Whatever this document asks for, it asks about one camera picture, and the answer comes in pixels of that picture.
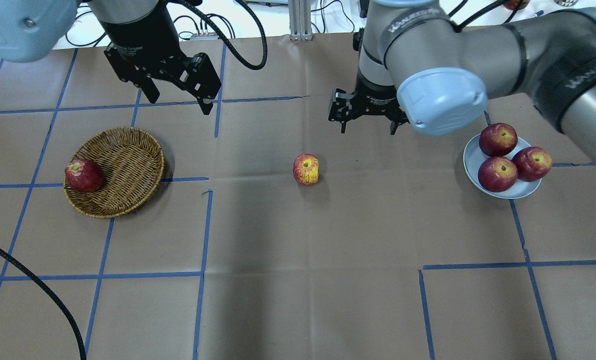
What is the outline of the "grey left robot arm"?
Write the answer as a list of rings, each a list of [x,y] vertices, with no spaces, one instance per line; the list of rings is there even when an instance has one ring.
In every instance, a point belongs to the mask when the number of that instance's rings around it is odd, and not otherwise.
[[[46,57],[65,38],[78,17],[79,0],[0,0],[0,60],[32,63]],[[160,92],[154,80],[168,82],[193,96],[203,114],[211,114],[221,103],[221,70],[203,52],[188,57],[180,48],[178,34],[166,0],[87,0],[85,5],[110,39],[104,56],[117,78],[140,89],[156,106]],[[350,82],[358,63],[350,47],[352,36],[325,35],[314,45],[299,45],[310,51],[297,64],[297,74],[284,64],[280,87],[306,80]]]

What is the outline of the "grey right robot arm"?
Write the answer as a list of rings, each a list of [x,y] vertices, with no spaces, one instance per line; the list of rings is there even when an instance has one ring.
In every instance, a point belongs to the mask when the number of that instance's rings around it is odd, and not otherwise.
[[[352,93],[335,89],[328,120],[384,116],[442,136],[488,101],[526,94],[596,164],[596,7],[465,30],[437,0],[371,0]]]

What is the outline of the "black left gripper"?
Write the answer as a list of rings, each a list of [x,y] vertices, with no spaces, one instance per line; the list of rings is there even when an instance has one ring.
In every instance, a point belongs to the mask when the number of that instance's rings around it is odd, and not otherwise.
[[[120,57],[135,71],[120,75],[122,82],[141,89],[154,104],[160,97],[154,81],[168,81],[191,94],[208,116],[221,88],[221,80],[209,55],[188,57],[180,48],[178,35],[168,13],[150,13],[131,23],[103,23]]]

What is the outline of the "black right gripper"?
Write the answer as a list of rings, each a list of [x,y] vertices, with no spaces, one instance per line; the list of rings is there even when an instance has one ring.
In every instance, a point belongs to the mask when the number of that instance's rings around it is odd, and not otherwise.
[[[384,116],[391,121],[390,134],[409,123],[407,114],[400,108],[394,85],[380,85],[359,71],[352,92],[334,89],[331,95],[328,121],[339,123],[340,132],[346,132],[348,121],[362,116]]]

